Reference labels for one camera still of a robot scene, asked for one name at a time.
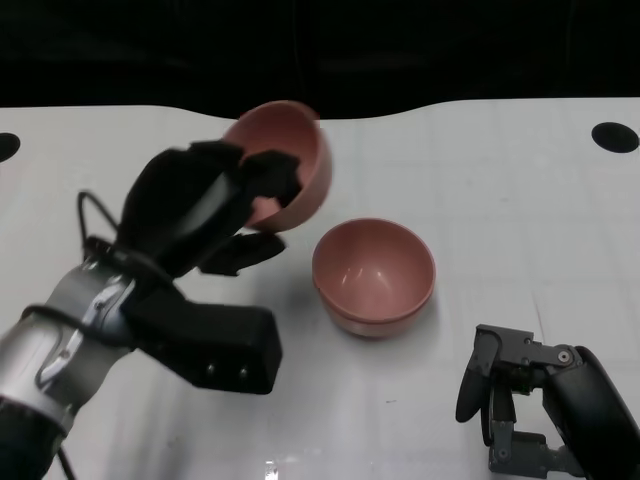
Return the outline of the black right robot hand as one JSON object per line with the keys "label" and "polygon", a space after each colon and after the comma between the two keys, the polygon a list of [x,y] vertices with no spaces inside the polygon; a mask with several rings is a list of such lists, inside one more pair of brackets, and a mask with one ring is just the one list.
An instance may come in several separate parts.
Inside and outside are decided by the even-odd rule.
{"label": "black right robot hand", "polygon": [[[539,389],[564,444],[516,430],[513,397]],[[544,479],[551,472],[584,479],[636,479],[639,427],[597,357],[583,346],[548,346],[531,332],[476,328],[455,418],[481,417],[488,467],[499,474]]]}

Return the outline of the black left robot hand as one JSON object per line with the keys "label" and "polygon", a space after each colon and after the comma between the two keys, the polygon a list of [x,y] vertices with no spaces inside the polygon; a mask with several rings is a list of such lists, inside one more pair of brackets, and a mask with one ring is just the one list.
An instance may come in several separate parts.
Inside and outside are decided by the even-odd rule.
{"label": "black left robot hand", "polygon": [[275,233],[240,231],[255,213],[257,198],[286,207],[300,194],[298,165],[298,157],[281,151],[247,155],[222,140],[167,149],[129,191],[117,242],[172,278],[193,269],[235,276],[284,250]]}

